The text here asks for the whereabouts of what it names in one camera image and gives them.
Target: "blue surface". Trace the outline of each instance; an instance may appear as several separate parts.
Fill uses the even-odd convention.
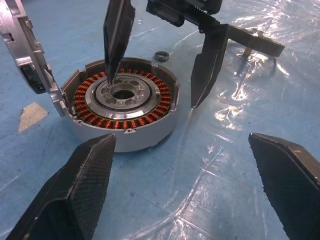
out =
[[[190,110],[190,75],[204,36],[176,28],[133,0],[136,20],[126,56],[164,65],[182,85],[176,130],[158,146],[116,154],[94,240],[286,240],[263,192],[248,143],[250,132],[285,138],[320,159],[320,38],[315,0],[225,0],[218,19],[257,27],[286,45],[276,60],[250,57],[242,70],[230,43],[210,96]],[[61,86],[85,64],[103,58],[105,0],[24,0],[47,62]],[[80,143],[47,94],[35,95],[0,42],[0,239],[45,181]],[[37,102],[49,115],[17,134],[22,108]]]

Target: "metal bracket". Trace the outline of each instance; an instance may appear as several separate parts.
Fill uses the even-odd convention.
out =
[[[0,34],[19,72],[36,94],[50,95],[63,117],[67,111],[64,98],[32,28],[21,0],[0,0]]]
[[[195,58],[191,75],[191,107],[197,108],[209,95],[220,73],[228,39],[246,46],[244,54],[252,50],[279,57],[285,46],[262,36],[257,29],[249,31],[229,24],[217,24],[210,28],[199,26],[205,34],[202,52]]]

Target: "robotic arm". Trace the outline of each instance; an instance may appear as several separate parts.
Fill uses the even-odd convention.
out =
[[[202,53],[196,56],[191,75],[191,107],[197,108],[209,95],[223,63],[228,39],[249,49],[279,57],[285,46],[229,24],[220,24],[212,14],[220,11],[222,0],[148,0],[146,11],[181,27],[185,20],[205,34]],[[129,42],[135,10],[130,0],[110,0],[104,23],[105,63],[109,82],[118,72]]]
[[[209,95],[220,73],[228,39],[264,54],[278,57],[285,48],[268,38],[229,24],[220,24],[212,14],[222,0],[148,0],[146,11],[180,27],[185,20],[205,34],[202,53],[196,56],[191,75],[191,107],[197,108]],[[130,0],[110,0],[103,27],[105,66],[112,83],[129,43],[135,9]],[[26,83],[36,94],[47,92],[61,116],[66,101],[57,86],[44,50],[32,31],[21,0],[0,0],[0,33]]]

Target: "center hole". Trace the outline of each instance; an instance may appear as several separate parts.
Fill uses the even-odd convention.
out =
[[[112,96],[116,99],[130,99],[134,97],[134,93],[130,90],[116,91]]]

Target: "textured rubber pad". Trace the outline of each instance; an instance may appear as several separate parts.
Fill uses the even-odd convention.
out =
[[[291,240],[320,240],[320,164],[302,146],[251,133],[249,142],[272,207]]]
[[[7,239],[90,240],[105,202],[116,139],[91,139],[41,188]]]

